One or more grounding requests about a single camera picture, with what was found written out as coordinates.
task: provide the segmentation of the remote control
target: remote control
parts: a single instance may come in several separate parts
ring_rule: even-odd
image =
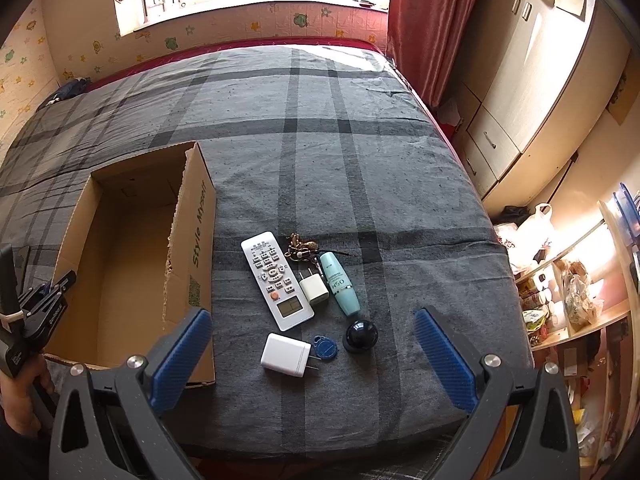
[[[314,311],[271,232],[245,240],[244,256],[281,331],[311,319]]]

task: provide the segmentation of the gray bedsheet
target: gray bedsheet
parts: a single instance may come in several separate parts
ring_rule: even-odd
[[[530,365],[504,248],[465,172],[379,54],[264,46],[148,70],[36,113],[0,170],[0,240],[32,246],[28,284],[51,277],[89,171],[197,140],[218,192],[215,386],[167,421],[194,453],[329,456],[393,447],[459,421],[413,334],[436,306],[479,348]],[[345,251],[380,339],[292,378],[260,367],[277,332],[240,248],[271,230]],[[286,335],[340,340],[333,299]]]

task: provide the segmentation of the black round object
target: black round object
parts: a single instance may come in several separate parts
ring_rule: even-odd
[[[342,336],[342,344],[347,352],[358,354],[371,350],[378,342],[378,329],[366,319],[359,319],[348,327]]]

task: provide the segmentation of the small white charger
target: small white charger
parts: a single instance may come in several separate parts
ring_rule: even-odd
[[[306,361],[310,357],[310,351],[311,345],[309,343],[279,334],[269,334],[262,351],[260,364],[264,368],[275,370],[281,374],[302,377],[307,366]]]
[[[309,305],[313,306],[329,298],[329,291],[326,290],[320,274],[314,274],[311,270],[309,272],[311,275],[306,278],[302,278],[302,273],[299,272],[300,288],[305,293]]]

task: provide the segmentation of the wallpaper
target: wallpaper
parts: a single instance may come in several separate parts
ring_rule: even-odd
[[[58,88],[40,4],[32,1],[0,48],[0,164],[23,124]]]
[[[357,38],[386,44],[386,14],[316,2],[261,3],[210,10],[158,23],[121,37],[117,27],[85,32],[52,47],[60,80],[96,81],[147,59],[225,41],[282,36]]]

